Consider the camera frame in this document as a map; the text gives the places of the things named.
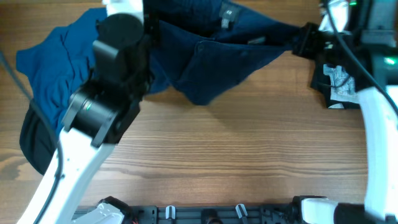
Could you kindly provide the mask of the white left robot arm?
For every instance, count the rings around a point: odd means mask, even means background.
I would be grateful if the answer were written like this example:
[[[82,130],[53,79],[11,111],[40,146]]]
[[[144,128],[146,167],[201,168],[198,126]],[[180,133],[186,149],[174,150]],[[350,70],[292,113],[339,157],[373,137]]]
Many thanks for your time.
[[[95,76],[72,94],[56,150],[21,223],[71,223],[93,176],[149,91],[154,19],[142,0],[106,1],[93,42]]]

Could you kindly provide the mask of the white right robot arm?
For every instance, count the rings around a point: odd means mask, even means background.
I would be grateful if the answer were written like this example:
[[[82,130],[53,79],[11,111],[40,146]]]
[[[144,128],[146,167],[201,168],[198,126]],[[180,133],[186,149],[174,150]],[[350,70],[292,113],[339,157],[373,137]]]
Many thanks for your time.
[[[320,25],[307,24],[294,54],[343,67],[354,80],[366,132],[364,203],[296,200],[301,223],[397,222],[396,1],[322,1]]]

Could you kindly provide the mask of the navy blue shorts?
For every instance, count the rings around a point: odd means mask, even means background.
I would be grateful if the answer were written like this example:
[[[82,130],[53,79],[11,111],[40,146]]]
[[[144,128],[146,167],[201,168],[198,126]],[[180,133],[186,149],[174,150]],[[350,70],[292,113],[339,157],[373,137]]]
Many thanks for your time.
[[[195,105],[208,105],[291,50],[300,32],[231,1],[158,0],[144,6],[159,18],[150,93],[172,86]]]

